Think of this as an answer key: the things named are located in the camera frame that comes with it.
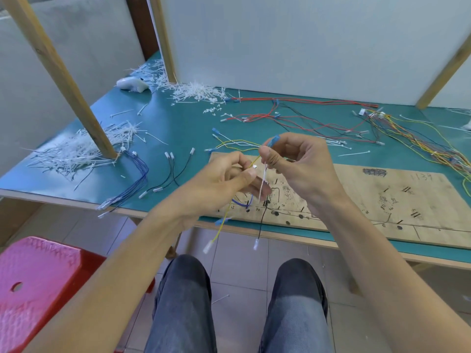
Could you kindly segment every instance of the red stool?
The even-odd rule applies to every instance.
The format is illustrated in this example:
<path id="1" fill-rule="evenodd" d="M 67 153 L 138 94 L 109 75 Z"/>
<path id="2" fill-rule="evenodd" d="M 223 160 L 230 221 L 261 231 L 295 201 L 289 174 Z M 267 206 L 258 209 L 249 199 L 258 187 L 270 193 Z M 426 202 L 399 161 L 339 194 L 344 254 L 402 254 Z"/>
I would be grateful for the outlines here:
<path id="1" fill-rule="evenodd" d="M 105 259 L 37 237 L 5 249 L 0 255 L 0 352 L 21 352 Z"/>

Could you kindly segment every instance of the hand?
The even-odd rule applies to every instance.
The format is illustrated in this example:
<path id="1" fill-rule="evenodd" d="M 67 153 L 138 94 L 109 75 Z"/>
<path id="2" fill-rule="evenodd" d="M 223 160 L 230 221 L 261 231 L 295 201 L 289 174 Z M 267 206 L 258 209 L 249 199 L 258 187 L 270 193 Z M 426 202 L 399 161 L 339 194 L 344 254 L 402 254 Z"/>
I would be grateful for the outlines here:
<path id="1" fill-rule="evenodd" d="M 335 173 L 324 139 L 284 133 L 273 148 L 265 146 L 268 141 L 259 148 L 262 163 L 285 176 L 291 188 L 308 202 L 311 213 L 319 216 L 326 204 L 348 198 Z"/>
<path id="2" fill-rule="evenodd" d="M 257 177 L 251 161 L 241 152 L 231 152 L 213 158 L 195 177 L 178 188 L 165 202 L 187 217 L 196 218 L 224 207 L 237 192 L 258 196 L 262 179 Z M 268 184 L 262 186 L 262 198 L 271 193 Z"/>

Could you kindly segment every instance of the left hand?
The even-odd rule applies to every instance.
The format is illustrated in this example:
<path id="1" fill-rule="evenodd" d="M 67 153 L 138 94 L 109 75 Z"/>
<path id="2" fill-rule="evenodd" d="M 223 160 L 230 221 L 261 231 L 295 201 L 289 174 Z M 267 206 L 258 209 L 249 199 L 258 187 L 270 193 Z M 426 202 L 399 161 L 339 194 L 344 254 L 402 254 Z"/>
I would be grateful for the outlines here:
<path id="1" fill-rule="evenodd" d="M 235 151 L 215 157 L 195 177 L 178 188 L 165 202 L 186 217 L 208 215 L 224 207 L 237 192 L 248 192 L 258 198 L 262 179 L 257 177 L 251 161 Z M 271 193 L 263 183 L 261 201 Z"/>

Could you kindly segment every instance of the blue jeans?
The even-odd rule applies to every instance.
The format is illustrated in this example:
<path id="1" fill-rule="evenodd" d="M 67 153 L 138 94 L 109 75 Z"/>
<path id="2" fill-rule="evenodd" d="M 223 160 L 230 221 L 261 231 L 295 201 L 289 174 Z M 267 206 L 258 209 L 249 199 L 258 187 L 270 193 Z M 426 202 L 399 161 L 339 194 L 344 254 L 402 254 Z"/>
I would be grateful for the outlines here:
<path id="1" fill-rule="evenodd" d="M 324 287 L 312 266 L 288 260 L 276 275 L 259 352 L 333 352 L 327 309 Z M 180 255 L 169 264 L 152 317 L 144 353 L 217 352 L 209 277 L 193 256 Z"/>

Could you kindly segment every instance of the wiring jig board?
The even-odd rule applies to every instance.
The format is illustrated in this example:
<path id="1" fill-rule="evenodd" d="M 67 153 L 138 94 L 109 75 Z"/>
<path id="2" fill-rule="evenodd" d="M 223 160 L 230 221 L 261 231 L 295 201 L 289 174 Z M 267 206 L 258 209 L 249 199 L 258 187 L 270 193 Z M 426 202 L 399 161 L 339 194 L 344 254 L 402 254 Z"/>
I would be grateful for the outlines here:
<path id="1" fill-rule="evenodd" d="M 211 158 L 220 154 L 213 152 Z M 255 165 L 262 177 L 261 160 Z M 387 238 L 471 249 L 471 208 L 444 174 L 339 164 L 334 167 L 347 194 Z M 283 175 L 267 170 L 266 181 L 272 194 L 264 224 L 327 231 Z M 234 199 L 248 203 L 250 195 L 237 193 Z M 229 205 L 227 217 L 248 222 L 260 223 L 265 210 L 256 198 L 248 208 Z M 226 209 L 211 215 L 223 217 Z"/>

